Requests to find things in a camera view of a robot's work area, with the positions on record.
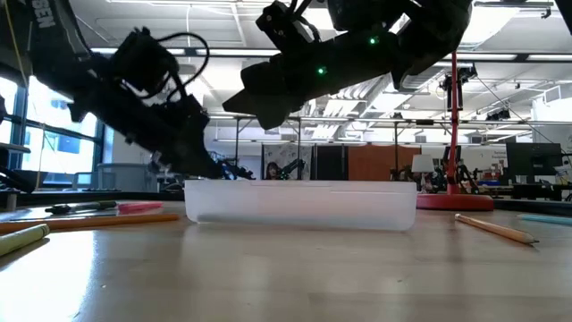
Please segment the red base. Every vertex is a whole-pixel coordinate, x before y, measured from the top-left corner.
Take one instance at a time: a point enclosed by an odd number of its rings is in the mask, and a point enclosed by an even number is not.
[[[493,211],[489,196],[467,194],[420,194],[417,209]]]

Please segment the pink marker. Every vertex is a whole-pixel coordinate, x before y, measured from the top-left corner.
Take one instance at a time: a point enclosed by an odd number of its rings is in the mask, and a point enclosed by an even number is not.
[[[163,202],[156,201],[156,202],[130,202],[130,203],[123,203],[117,206],[120,214],[128,214],[132,212],[144,211],[149,209],[156,209],[161,208],[163,206]]]

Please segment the red pole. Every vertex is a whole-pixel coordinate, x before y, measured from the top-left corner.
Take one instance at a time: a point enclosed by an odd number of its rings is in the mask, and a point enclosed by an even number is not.
[[[447,193],[448,194],[458,194],[460,193],[460,188],[457,185],[457,162],[455,156],[457,155],[457,127],[458,127],[458,96],[457,96],[457,50],[452,53],[451,66],[453,69],[452,73],[452,89],[451,95],[453,99],[451,101],[452,111],[450,114],[450,122],[452,126],[451,138],[450,138],[450,155],[449,155],[449,168],[447,169]]]

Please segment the woman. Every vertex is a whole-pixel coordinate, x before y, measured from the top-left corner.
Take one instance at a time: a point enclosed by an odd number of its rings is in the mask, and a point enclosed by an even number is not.
[[[266,180],[280,180],[279,173],[280,167],[275,163],[271,162],[266,166]]]

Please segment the translucent plastic container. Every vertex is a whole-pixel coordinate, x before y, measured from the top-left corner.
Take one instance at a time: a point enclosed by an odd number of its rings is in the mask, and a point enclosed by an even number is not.
[[[186,181],[190,220],[405,231],[413,182]]]

